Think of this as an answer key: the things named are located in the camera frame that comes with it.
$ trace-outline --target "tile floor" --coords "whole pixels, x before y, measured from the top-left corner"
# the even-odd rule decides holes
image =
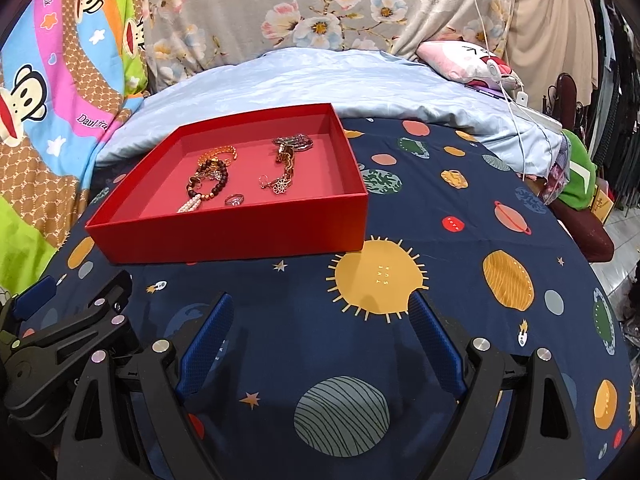
[[[605,230],[616,248],[613,260],[606,264],[591,264],[591,267],[618,319],[622,320],[626,294],[631,286],[629,275],[634,275],[640,260],[640,209],[614,210],[607,219]]]

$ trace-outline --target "pink plush toy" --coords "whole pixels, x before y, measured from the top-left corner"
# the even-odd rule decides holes
[[[417,50],[418,57],[437,73],[450,81],[481,86],[500,91],[500,85],[491,78],[486,62],[496,62],[505,90],[520,87],[518,75],[501,58],[485,48],[465,41],[425,41]]]

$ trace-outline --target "navy blue bedsheet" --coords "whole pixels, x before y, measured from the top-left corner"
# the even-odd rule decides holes
[[[618,324],[571,238],[516,174],[462,132],[399,120],[343,125],[370,191],[361,253],[124,266],[134,286],[124,314],[144,344],[171,337],[216,291],[234,298],[227,341],[186,403],[222,473],[413,480],[456,409],[405,313],[409,293],[428,286],[473,336],[516,354],[553,352],[575,401],[588,478],[596,478],[630,433],[631,377]],[[78,312],[113,273],[83,223],[119,180],[53,258],[47,273],[60,279],[58,294],[24,329]],[[283,222],[288,228],[303,231]],[[193,242],[188,233],[166,236]],[[490,466],[508,400],[499,401],[475,478]],[[169,478],[138,412],[154,469]]]

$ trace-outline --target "blue gripper pad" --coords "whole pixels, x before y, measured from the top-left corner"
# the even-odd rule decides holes
[[[223,294],[182,357],[180,382],[175,388],[181,401],[202,387],[233,320],[233,301],[230,295]]]
[[[463,362],[442,325],[417,292],[409,296],[409,321],[427,354],[440,387],[460,399],[466,394]]]
[[[39,282],[31,285],[15,299],[14,319],[24,321],[35,314],[41,306],[56,295],[56,280],[45,276]]]

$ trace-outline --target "ring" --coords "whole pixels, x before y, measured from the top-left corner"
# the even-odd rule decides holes
[[[231,195],[225,198],[225,205],[240,205],[244,202],[244,195]]]

